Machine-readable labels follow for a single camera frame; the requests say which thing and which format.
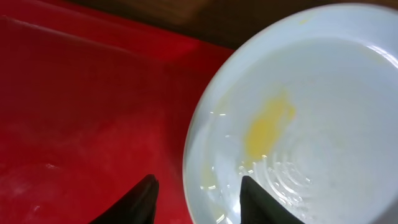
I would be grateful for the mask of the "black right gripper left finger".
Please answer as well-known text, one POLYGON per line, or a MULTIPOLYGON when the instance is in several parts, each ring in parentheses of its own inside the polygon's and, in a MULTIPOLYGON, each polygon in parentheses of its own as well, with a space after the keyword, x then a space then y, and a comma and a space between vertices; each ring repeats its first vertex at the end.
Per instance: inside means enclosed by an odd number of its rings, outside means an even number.
POLYGON ((154 224, 159 181, 146 175, 90 224, 154 224))

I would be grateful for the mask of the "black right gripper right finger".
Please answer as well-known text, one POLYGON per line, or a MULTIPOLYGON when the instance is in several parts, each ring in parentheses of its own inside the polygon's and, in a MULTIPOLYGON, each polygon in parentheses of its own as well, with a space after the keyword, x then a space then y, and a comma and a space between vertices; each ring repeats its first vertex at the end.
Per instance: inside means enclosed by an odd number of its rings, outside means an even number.
POLYGON ((304 224, 247 175, 241 181, 239 202, 241 224, 304 224))

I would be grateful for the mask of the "light blue plate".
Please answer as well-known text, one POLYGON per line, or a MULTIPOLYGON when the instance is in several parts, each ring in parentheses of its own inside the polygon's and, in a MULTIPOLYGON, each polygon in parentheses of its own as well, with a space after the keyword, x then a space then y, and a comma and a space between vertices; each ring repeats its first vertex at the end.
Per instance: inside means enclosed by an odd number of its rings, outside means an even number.
POLYGON ((203 92, 182 172, 193 223, 239 223, 244 176, 304 223, 396 223, 397 11, 330 4, 257 33, 203 92))

